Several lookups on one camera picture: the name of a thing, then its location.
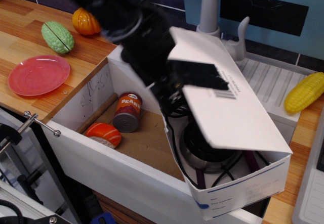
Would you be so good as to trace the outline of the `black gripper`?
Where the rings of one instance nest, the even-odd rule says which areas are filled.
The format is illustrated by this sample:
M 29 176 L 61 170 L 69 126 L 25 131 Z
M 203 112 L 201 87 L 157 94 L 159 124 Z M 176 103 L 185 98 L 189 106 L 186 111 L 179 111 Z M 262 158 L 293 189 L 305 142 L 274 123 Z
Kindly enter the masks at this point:
M 165 12 L 155 6 L 122 9 L 113 39 L 123 46 L 122 58 L 164 108 L 179 108 L 184 102 L 182 84 L 172 79 L 168 56 L 175 46 Z

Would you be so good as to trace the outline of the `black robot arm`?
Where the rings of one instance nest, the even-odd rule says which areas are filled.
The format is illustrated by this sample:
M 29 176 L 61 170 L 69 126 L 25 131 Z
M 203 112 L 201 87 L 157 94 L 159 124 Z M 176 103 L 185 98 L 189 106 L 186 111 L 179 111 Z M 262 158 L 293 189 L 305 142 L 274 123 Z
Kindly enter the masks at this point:
M 182 82 L 168 56 L 175 47 L 163 11 L 142 0 L 73 0 L 101 25 L 102 35 L 123 47 L 121 57 L 137 73 L 165 112 L 186 104 Z

